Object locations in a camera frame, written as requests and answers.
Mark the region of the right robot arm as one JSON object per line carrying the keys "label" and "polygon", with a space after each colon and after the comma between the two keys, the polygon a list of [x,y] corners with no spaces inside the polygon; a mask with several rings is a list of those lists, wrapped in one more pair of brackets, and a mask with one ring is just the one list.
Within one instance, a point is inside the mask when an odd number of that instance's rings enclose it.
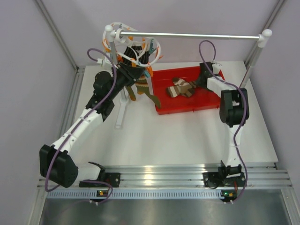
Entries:
{"label": "right robot arm", "polygon": [[225,81],[215,63],[200,63],[197,86],[220,97],[219,117],[225,126],[224,152],[217,172],[203,175],[205,187],[242,187],[246,185],[248,173],[242,172],[245,163],[240,154],[243,127],[249,118],[248,92],[245,88]]}

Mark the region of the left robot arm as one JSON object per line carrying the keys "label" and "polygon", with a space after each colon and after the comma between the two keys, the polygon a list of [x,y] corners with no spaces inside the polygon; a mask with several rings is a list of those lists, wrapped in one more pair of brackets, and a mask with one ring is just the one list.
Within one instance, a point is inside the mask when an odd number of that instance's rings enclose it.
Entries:
{"label": "left robot arm", "polygon": [[132,86],[144,73],[143,67],[128,66],[123,62],[95,76],[93,94],[77,121],[52,145],[43,145],[39,151],[40,174],[47,181],[68,188],[77,181],[90,180],[95,186],[105,183],[103,166],[89,161],[77,165],[73,158],[91,133],[102,124],[114,108],[113,100],[127,86]]}

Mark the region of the white round clip hanger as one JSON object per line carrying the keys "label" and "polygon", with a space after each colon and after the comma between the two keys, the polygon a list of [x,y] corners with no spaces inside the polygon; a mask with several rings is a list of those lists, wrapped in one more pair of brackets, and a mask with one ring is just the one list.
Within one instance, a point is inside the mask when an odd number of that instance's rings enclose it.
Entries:
{"label": "white round clip hanger", "polygon": [[116,55],[120,56],[123,60],[129,61],[130,65],[133,66],[140,66],[143,68],[151,67],[153,64],[155,64],[158,60],[160,60],[163,56],[161,55],[161,45],[155,38],[150,37],[143,37],[141,41],[134,40],[133,36],[121,36],[122,31],[134,31],[136,32],[136,29],[127,26],[121,22],[114,22],[109,25],[105,26],[105,30],[103,32],[102,36],[102,44],[104,47],[105,52],[111,54],[111,46],[110,41],[114,41],[116,46],[125,46],[131,48],[132,46],[141,46],[142,47],[142,54],[145,53],[145,51],[148,51],[150,54],[149,57],[149,63],[148,64],[141,64],[139,62],[138,56],[137,60],[134,60],[132,58],[128,58],[124,55],[124,53],[121,53],[120,51],[116,51]]}

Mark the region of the olive green striped sock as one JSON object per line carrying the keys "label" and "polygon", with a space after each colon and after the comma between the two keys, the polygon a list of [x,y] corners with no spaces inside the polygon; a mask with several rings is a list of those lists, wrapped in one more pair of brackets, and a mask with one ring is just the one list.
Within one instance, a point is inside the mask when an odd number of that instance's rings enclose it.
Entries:
{"label": "olive green striped sock", "polygon": [[136,95],[132,89],[132,87],[126,87],[128,95],[132,101],[136,101]]}

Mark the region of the black white striped sock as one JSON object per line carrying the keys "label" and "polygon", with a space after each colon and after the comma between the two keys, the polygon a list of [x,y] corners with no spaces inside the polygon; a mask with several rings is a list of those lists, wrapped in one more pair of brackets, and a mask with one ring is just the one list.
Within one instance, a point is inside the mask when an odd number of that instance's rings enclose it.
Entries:
{"label": "black white striped sock", "polygon": [[145,53],[142,54],[142,51],[143,50],[141,46],[132,46],[131,48],[127,47],[125,49],[124,55],[134,60],[137,60],[137,57],[141,55],[141,57],[139,58],[139,62],[141,64],[148,64],[150,54],[148,51],[145,51]]}

